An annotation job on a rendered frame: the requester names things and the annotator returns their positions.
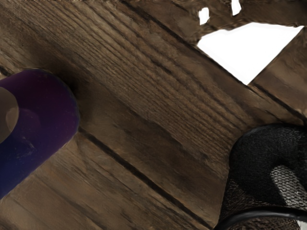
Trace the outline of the dark purple cup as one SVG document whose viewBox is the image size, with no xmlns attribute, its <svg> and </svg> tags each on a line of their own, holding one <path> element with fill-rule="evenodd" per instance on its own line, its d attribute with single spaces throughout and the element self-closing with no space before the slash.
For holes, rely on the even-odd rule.
<svg viewBox="0 0 307 230">
<path fill-rule="evenodd" d="M 76 134 L 79 107 L 69 87 L 42 69 L 0 80 L 0 200 Z"/>
</svg>

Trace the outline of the black mesh pen holder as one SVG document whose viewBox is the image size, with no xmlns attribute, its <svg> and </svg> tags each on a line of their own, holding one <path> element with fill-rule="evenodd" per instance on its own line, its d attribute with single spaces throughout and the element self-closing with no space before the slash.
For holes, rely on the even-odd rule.
<svg viewBox="0 0 307 230">
<path fill-rule="evenodd" d="M 231 149 L 214 230 L 307 230 L 307 128 L 271 124 Z"/>
</svg>

